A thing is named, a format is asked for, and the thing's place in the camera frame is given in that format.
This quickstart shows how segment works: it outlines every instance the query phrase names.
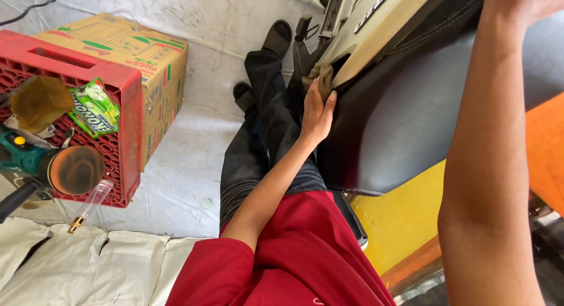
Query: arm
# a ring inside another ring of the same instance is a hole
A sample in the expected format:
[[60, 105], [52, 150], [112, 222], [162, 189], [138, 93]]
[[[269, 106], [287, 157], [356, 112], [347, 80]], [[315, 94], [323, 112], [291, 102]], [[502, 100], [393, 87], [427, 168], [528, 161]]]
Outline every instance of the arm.
[[336, 99], [336, 93], [332, 93], [324, 105], [319, 93], [319, 80], [312, 83], [304, 102], [300, 138], [245, 198], [223, 231], [222, 238], [240, 240], [255, 251], [259, 235], [292, 180], [315, 147], [329, 134]]
[[528, 226], [522, 44], [529, 24], [560, 7], [550, 4], [484, 3], [438, 222], [454, 306], [544, 305]]

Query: black leather seat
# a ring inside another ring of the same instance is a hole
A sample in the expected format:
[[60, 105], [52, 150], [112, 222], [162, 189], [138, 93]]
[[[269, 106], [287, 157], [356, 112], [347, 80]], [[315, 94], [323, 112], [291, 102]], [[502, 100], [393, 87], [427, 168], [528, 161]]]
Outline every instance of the black leather seat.
[[[446, 11], [463, 14], [452, 21], [439, 7], [428, 18], [450, 22], [424, 21], [380, 62], [337, 89], [333, 128], [318, 151], [318, 166], [332, 190], [383, 195], [446, 158], [480, 6]], [[527, 31], [527, 109], [564, 91], [562, 40], [563, 13]]]

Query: brown cloth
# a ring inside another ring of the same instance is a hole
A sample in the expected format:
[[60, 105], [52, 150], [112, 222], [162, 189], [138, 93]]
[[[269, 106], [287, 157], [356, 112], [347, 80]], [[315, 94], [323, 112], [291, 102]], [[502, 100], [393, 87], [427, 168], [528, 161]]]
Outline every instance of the brown cloth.
[[316, 63], [309, 77], [302, 78], [302, 83], [306, 91], [309, 90], [314, 79], [317, 77], [319, 77], [319, 93], [323, 98], [323, 103], [325, 103], [333, 90], [331, 88], [331, 83], [333, 82], [333, 66], [328, 63]]
[[32, 76], [11, 93], [12, 113], [18, 127], [40, 133], [74, 107], [74, 98], [58, 78]]

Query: yellow panel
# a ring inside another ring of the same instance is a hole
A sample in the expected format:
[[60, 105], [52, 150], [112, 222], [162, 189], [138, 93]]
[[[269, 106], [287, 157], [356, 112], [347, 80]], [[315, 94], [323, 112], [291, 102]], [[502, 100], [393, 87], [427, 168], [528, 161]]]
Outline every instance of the yellow panel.
[[445, 161], [382, 197], [356, 196], [351, 206], [368, 235], [364, 250], [384, 274], [437, 235]]

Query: red t-shirt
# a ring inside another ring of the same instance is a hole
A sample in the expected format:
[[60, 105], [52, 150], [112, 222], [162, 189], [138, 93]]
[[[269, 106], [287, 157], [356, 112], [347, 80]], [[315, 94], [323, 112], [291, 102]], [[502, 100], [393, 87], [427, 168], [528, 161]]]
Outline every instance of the red t-shirt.
[[256, 253], [234, 239], [202, 240], [166, 306], [395, 305], [325, 191], [284, 196]]

